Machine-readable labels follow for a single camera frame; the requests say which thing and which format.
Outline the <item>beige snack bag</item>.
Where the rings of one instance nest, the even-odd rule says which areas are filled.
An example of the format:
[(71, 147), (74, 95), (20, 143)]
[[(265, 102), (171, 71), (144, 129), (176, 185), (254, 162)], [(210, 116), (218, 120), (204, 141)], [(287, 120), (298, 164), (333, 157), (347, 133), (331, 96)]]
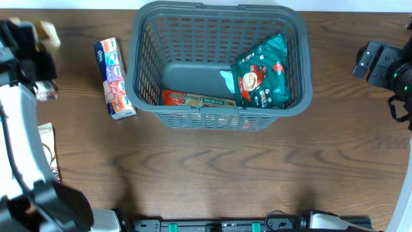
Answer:
[(61, 180), (61, 172), (59, 169), (59, 162), (55, 149), (55, 132), (52, 123), (46, 123), (38, 126), (39, 135), (41, 137), (42, 147), (51, 172), (55, 175), (59, 182)]
[[(20, 24), (22, 21), (17, 17), (11, 17), (10, 20), (14, 23)], [(51, 53), (58, 50), (61, 46), (61, 41), (57, 35), (54, 25), (47, 21), (29, 21), (32, 22), (36, 29), (39, 30), (40, 43)], [(37, 101), (52, 101), (58, 98), (58, 87), (53, 81), (41, 81), (36, 82), (33, 88), (25, 85), (30, 91), (33, 92)]]

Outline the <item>colourful tissue pack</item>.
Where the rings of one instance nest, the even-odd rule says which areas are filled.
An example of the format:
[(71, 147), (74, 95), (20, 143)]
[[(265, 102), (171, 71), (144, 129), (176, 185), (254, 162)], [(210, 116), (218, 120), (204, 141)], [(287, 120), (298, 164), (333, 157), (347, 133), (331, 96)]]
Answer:
[(126, 95), (126, 71), (117, 39), (111, 37), (95, 42), (93, 48), (102, 75), (104, 98), (109, 115), (115, 120), (136, 115), (135, 107)]

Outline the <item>green Nescafe coffee bag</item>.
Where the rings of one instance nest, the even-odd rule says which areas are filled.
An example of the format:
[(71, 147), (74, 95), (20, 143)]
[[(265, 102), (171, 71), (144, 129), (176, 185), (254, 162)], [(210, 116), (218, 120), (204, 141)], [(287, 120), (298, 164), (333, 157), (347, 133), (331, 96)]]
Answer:
[(231, 66), (236, 104), (282, 110), (290, 100), (286, 86), (286, 38), (277, 34), (239, 56)]

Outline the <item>San Remo spaghetti packet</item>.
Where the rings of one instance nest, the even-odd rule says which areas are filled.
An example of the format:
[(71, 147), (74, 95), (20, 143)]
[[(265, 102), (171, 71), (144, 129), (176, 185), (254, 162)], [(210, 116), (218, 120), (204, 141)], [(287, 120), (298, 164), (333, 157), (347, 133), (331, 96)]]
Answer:
[(162, 92), (164, 104), (166, 106), (191, 106), (191, 107), (219, 107), (219, 108), (236, 108), (236, 101), (230, 99), (221, 99), (205, 95), (196, 95), (192, 93), (176, 92), (164, 90)]

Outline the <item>light green wipes packet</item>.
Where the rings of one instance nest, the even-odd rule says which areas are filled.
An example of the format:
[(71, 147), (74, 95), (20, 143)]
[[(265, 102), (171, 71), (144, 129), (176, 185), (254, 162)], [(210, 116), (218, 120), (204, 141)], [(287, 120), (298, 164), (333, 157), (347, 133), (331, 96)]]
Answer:
[(223, 77), (226, 87), (231, 94), (235, 94), (234, 78), (231, 71), (220, 71), (220, 75)]

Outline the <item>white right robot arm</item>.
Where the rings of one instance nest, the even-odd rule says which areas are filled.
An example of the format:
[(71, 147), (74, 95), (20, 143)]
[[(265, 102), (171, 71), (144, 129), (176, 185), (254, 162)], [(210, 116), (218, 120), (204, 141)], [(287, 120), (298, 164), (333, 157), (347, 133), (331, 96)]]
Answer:
[[(387, 104), (392, 118), (411, 122), (411, 40), (403, 48), (370, 41), (359, 49), (352, 75), (393, 92)], [(369, 231), (363, 221), (345, 220), (321, 211), (309, 211), (294, 225), (300, 231)], [(411, 231), (411, 161), (387, 231)]]

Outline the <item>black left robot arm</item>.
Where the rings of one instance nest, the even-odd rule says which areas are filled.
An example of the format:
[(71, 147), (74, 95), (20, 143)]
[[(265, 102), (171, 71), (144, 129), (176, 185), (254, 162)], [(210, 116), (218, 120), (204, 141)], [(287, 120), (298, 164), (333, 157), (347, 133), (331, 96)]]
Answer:
[(1, 230), (120, 231), (114, 211), (59, 181), (41, 141), (37, 104), (57, 98), (50, 48), (59, 45), (51, 23), (1, 21)]

